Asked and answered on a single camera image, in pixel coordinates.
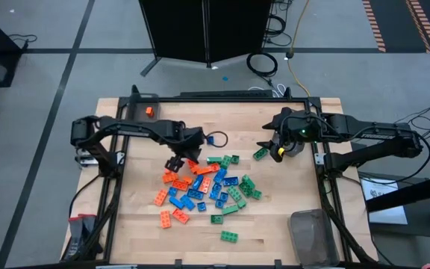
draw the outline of wooden table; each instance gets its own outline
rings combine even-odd
[[[343,113],[339,99],[324,98],[321,101],[323,112]],[[117,102],[118,99],[100,99],[96,114],[115,117]],[[162,210],[173,211],[175,207],[168,199],[161,207],[156,206],[153,200],[160,189],[169,187],[161,177],[163,166],[172,153],[166,146],[159,146],[152,140],[133,137],[126,158],[110,263],[173,264],[175,259],[182,259],[185,265],[273,265],[275,259],[281,259],[283,265],[298,265],[287,220],[295,211],[321,207],[312,150],[306,146],[295,158],[284,158],[280,164],[270,157],[261,161],[255,161],[252,157],[259,148],[255,142],[272,137],[272,131],[263,130],[261,126],[270,122],[272,116],[284,106],[304,109],[301,103],[161,103],[161,119],[183,120],[189,127],[202,126],[205,133],[216,130],[226,132],[230,137],[226,147],[202,146],[201,164],[205,164],[208,156],[239,155],[240,163],[232,164],[227,176],[241,178],[248,174],[256,188],[263,192],[263,197],[261,200],[247,199],[247,206],[226,216],[223,225],[213,225],[210,215],[220,214],[220,210],[215,208],[214,201],[208,199],[206,194],[206,212],[199,213],[196,208],[188,212],[185,208],[184,212],[190,216],[186,225],[172,217],[172,227],[162,229],[159,213]],[[106,137],[102,143],[108,148],[110,138]],[[332,152],[351,151],[350,143],[333,143],[330,148]],[[97,172],[95,167],[84,169],[78,188]],[[178,174],[193,176],[186,166]],[[354,167],[344,174],[358,178]],[[360,186],[345,179],[338,179],[337,183],[346,226],[366,252],[377,259]],[[72,215],[96,214],[101,188],[100,179],[83,191],[75,201]],[[229,198],[226,205],[231,204],[234,203]],[[332,226],[337,249],[343,259],[339,232],[334,224]],[[238,242],[221,241],[222,230],[238,233]],[[103,246],[106,235],[107,227],[101,236]]]

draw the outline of blue lego brick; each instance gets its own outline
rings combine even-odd
[[[183,209],[183,207],[185,206],[182,202],[180,202],[179,200],[177,200],[177,198],[175,197],[170,197],[169,201],[175,205],[178,209]]]
[[[218,171],[218,173],[216,173],[216,175],[214,177],[214,181],[216,183],[220,183],[226,174],[227,174],[227,170],[220,168],[220,170]]]
[[[224,193],[224,192],[222,191],[222,193],[220,194],[220,198],[219,198],[219,200],[221,200],[221,201],[223,201],[223,202],[228,201],[228,194],[227,194],[227,193]]]
[[[192,202],[192,200],[186,194],[184,194],[182,197],[180,197],[180,201],[182,201],[183,204],[190,211],[192,211],[192,209],[195,208],[195,204]]]
[[[238,185],[238,176],[232,176],[229,178],[223,179],[223,185],[224,186],[235,186]]]
[[[212,187],[212,191],[214,192],[219,192],[222,189],[222,186],[218,183],[215,183],[214,186]]]
[[[214,142],[215,142],[215,139],[214,139],[214,137],[213,137],[213,136],[209,136],[209,137],[207,137],[207,144],[208,144],[208,145],[213,145],[213,144],[214,144]]]
[[[187,192],[187,196],[190,198],[194,198],[197,200],[203,200],[203,194],[201,191],[195,191],[193,189],[189,189]]]
[[[207,210],[207,206],[205,205],[205,202],[197,203],[197,208],[199,209],[199,212]]]
[[[211,191],[210,196],[208,198],[210,198],[212,200],[217,200],[218,199],[218,191]]]
[[[170,187],[169,195],[175,197],[175,195],[177,195],[177,189],[174,187]]]
[[[198,191],[200,184],[202,183],[202,180],[203,180],[203,175],[197,176],[195,179],[195,182],[192,185],[192,189],[194,189],[195,191]]]
[[[225,204],[225,202],[223,202],[222,200],[220,200],[220,199],[218,199],[216,202],[215,202],[215,207],[216,208],[223,208],[223,205]]]

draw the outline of yellow cable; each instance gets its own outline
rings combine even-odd
[[[302,21],[303,14],[305,14],[305,10],[308,7],[309,2],[310,2],[310,0],[306,0],[305,7],[303,8],[302,13],[299,15],[298,22],[296,23],[295,34],[293,35],[293,41],[291,42],[291,47],[290,47],[290,53],[291,54],[294,54],[294,47],[295,47],[296,36],[298,35],[299,23]],[[288,69],[291,72],[291,75],[293,75],[293,78],[295,79],[298,86],[300,86],[303,90],[305,90],[305,92],[308,96],[311,96],[310,91],[301,82],[299,82],[299,79],[296,77],[295,72],[292,71],[291,65],[290,65],[290,60],[291,59],[288,59],[287,62],[288,62]]]

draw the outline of gray floor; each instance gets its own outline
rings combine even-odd
[[[38,35],[31,48],[71,48],[87,1],[0,0],[0,27],[8,34]],[[294,31],[299,10],[300,3],[295,1],[288,34]],[[312,0],[305,15],[298,47],[376,47],[360,1],[338,0],[333,4]],[[137,0],[96,0],[81,48],[148,47]],[[274,56],[280,65],[274,82],[292,87],[295,96],[304,96],[294,84],[284,56]],[[0,247],[67,59],[68,55],[62,54],[24,55],[12,87],[0,89]],[[152,59],[151,55],[77,55],[8,267],[59,259],[67,209],[80,173],[72,160],[70,123],[92,114],[98,98],[127,96],[133,84],[143,92],[161,96],[266,87],[246,68],[244,57],[217,63],[216,70],[163,59],[141,77],[140,71]],[[254,58],[254,62],[258,68],[269,69],[271,64],[261,58]],[[293,68],[313,96],[340,97],[344,112],[359,119],[390,122],[430,106],[430,55],[299,54],[293,59]],[[370,162],[362,170],[407,175],[425,157],[386,158]],[[420,175],[430,177],[430,163]],[[375,240],[397,264],[430,262],[430,238],[375,235]]]

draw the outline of green lego brick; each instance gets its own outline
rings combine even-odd
[[[261,191],[257,191],[257,190],[255,190],[255,191],[253,192],[253,198],[255,198],[255,199],[257,199],[257,200],[261,199]]]
[[[238,185],[240,188],[240,191],[243,195],[245,195],[246,198],[250,198],[251,195],[253,195],[253,189],[250,188],[247,182],[242,182]]]
[[[221,164],[222,157],[207,157],[207,164]]]
[[[256,161],[260,161],[263,157],[265,157],[268,154],[268,149],[261,148],[255,154],[253,155],[253,158]]]
[[[236,211],[238,211],[238,205],[230,205],[222,209],[222,214],[230,214]]]
[[[223,215],[211,215],[210,222],[212,224],[223,224]]]
[[[231,156],[231,163],[232,164],[238,164],[239,161],[240,161],[240,156],[238,156],[238,155],[232,155]]]
[[[237,243],[238,234],[234,232],[222,231],[222,236],[220,237],[223,241],[228,241],[231,243]]]
[[[230,166],[231,163],[231,157],[228,155],[223,156],[222,163],[220,164],[220,167],[223,169],[227,169]]]
[[[245,207],[246,205],[246,201],[241,199],[240,201],[237,202],[238,208],[242,209]]]
[[[242,199],[242,195],[240,194],[239,191],[237,191],[237,189],[234,186],[230,186],[227,189],[228,194],[230,194],[231,198],[233,198],[233,200],[235,200],[235,202],[238,202],[240,199]]]
[[[255,183],[250,179],[248,175],[242,177],[242,182],[246,182],[250,188],[255,189]]]

